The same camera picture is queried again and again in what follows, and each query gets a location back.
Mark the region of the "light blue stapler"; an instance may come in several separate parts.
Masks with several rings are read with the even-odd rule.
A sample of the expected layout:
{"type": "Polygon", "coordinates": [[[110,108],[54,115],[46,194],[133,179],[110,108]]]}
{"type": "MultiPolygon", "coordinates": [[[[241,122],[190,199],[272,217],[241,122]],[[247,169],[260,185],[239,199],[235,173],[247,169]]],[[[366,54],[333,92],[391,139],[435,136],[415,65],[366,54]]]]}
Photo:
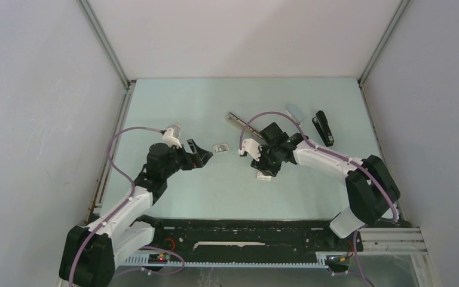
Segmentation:
{"type": "Polygon", "coordinates": [[[294,104],[287,104],[286,105],[286,112],[290,118],[295,120],[295,123],[301,125],[304,120],[304,114],[301,110],[294,104]]]}

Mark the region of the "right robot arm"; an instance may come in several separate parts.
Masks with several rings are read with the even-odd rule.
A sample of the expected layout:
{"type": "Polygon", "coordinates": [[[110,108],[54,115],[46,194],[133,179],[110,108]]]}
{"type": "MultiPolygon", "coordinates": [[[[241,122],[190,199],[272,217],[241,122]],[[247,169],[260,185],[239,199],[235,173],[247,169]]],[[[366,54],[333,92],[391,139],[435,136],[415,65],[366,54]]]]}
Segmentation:
{"type": "Polygon", "coordinates": [[[390,211],[397,216],[395,203],[400,191],[388,168],[376,155],[351,158],[320,146],[300,133],[289,136],[276,123],[260,135],[265,143],[257,147],[251,166],[266,176],[277,176],[283,163],[317,169],[339,180],[347,190],[348,207],[337,214],[324,233],[324,243],[341,249],[348,236],[365,225],[374,225],[390,211]]]}

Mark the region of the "beige black long stapler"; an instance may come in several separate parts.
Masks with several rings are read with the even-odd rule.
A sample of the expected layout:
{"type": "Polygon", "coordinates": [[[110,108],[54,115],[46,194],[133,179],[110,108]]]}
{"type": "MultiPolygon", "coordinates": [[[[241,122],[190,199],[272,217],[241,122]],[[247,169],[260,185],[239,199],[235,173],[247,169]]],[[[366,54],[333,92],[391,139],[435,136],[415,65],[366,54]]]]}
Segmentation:
{"type": "Polygon", "coordinates": [[[258,138],[260,140],[263,140],[263,137],[261,136],[260,132],[258,129],[248,126],[247,122],[242,120],[240,117],[236,116],[232,112],[227,113],[225,116],[227,122],[231,123],[233,126],[236,126],[240,130],[244,130],[246,133],[254,136],[255,138],[258,138]]]}

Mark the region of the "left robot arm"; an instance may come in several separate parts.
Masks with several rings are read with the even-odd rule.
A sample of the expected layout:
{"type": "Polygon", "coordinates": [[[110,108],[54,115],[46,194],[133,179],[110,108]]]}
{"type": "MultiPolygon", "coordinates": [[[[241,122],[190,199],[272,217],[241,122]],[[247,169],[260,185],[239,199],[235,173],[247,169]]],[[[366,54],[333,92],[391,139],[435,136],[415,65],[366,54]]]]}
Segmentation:
{"type": "Polygon", "coordinates": [[[59,277],[78,286],[108,286],[116,269],[143,246],[160,248],[165,233],[161,220],[145,211],[163,195],[176,172],[204,167],[213,157],[188,139],[184,146],[155,143],[130,190],[107,213],[86,226],[76,225],[66,236],[59,277]]]}

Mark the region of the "white staple box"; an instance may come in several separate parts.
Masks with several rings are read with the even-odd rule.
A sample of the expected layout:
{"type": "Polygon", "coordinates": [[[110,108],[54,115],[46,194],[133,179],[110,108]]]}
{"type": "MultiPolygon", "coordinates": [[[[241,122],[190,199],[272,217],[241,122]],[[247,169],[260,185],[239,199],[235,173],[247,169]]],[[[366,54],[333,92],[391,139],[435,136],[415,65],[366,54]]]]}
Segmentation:
{"type": "Polygon", "coordinates": [[[264,175],[263,173],[258,172],[256,174],[256,178],[257,178],[257,180],[260,180],[260,181],[271,181],[273,177],[272,176],[268,176],[268,175],[264,175]]]}

